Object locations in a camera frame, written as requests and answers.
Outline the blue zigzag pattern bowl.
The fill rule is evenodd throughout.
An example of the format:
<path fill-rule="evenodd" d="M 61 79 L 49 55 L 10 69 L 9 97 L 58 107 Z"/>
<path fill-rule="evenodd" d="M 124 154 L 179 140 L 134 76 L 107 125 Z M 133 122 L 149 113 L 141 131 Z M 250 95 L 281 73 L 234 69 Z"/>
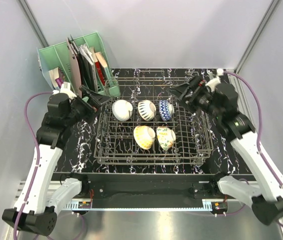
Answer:
<path fill-rule="evenodd" d="M 169 122 L 172 119 L 174 113 L 174 106 L 167 100 L 160 100 L 158 106 L 161 119 L 164 122 Z"/>

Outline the plain white bowl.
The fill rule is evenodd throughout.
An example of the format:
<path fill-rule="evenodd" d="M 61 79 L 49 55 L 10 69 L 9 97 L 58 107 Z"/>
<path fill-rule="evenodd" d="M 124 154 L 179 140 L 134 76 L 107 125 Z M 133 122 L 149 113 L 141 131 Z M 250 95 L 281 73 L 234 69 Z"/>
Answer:
<path fill-rule="evenodd" d="M 131 118 L 133 106 L 130 102 L 120 99 L 112 104 L 112 113 L 117 120 L 125 122 Z"/>

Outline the white bowl black stripes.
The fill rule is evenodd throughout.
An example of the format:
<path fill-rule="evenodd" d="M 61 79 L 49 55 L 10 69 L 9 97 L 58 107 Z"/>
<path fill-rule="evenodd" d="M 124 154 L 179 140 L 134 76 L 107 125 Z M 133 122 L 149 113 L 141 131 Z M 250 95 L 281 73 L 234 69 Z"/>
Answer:
<path fill-rule="evenodd" d="M 156 116 L 156 106 L 150 100 L 142 100 L 138 103 L 138 113 L 143 120 L 149 122 Z"/>

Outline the grey wire dish rack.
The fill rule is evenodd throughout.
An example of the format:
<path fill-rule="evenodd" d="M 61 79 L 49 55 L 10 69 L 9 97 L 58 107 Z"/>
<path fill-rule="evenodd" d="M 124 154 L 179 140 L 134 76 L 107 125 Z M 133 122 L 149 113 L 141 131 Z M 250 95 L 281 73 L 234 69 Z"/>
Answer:
<path fill-rule="evenodd" d="M 179 165 L 201 164 L 213 151 L 213 140 L 209 117 L 202 111 L 191 113 L 182 107 L 175 96 L 168 92 L 186 82 L 177 77 L 130 77 L 117 78 L 120 95 L 113 97 L 99 115 L 94 157 L 99 164 L 109 165 Z M 115 118 L 112 105 L 116 100 L 126 100 L 132 104 L 132 117 L 121 122 Z M 163 121 L 156 114 L 151 121 L 142 119 L 138 103 L 150 100 L 159 106 L 166 100 L 174 107 L 169 121 Z M 153 130 L 168 127 L 174 131 L 176 141 L 168 150 L 160 147 L 156 140 L 150 149 L 142 149 L 134 139 L 137 126 L 148 126 Z"/>

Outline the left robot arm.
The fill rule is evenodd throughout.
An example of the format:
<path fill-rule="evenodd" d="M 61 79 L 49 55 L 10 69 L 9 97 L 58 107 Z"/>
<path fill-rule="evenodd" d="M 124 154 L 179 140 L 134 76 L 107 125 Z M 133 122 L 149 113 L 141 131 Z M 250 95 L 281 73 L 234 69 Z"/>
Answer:
<path fill-rule="evenodd" d="M 93 122 L 111 97 L 98 94 L 86 86 L 79 87 L 87 100 L 75 94 L 69 83 L 50 93 L 41 126 L 31 131 L 35 148 L 25 185 L 13 208 L 6 208 L 2 220 L 13 228 L 13 239 L 19 232 L 48 237 L 54 230 L 62 209 L 74 198 L 92 195 L 89 178 L 70 173 L 62 185 L 47 197 L 47 192 L 71 128 L 82 120 Z"/>

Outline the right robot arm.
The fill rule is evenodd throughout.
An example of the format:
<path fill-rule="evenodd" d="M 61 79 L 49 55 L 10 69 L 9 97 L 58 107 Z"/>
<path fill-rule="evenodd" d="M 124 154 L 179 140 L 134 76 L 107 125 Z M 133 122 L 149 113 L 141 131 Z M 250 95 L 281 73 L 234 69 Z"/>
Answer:
<path fill-rule="evenodd" d="M 253 187 L 228 173 L 217 173 L 209 182 L 209 194 L 213 198 L 227 195 L 244 203 L 266 226 L 282 218 L 283 175 L 262 147 L 250 119 L 239 111 L 235 87 L 218 77 L 205 82 L 195 76 L 168 92 L 189 112 L 201 110 L 216 119 L 219 133 L 245 161 L 258 183 Z"/>

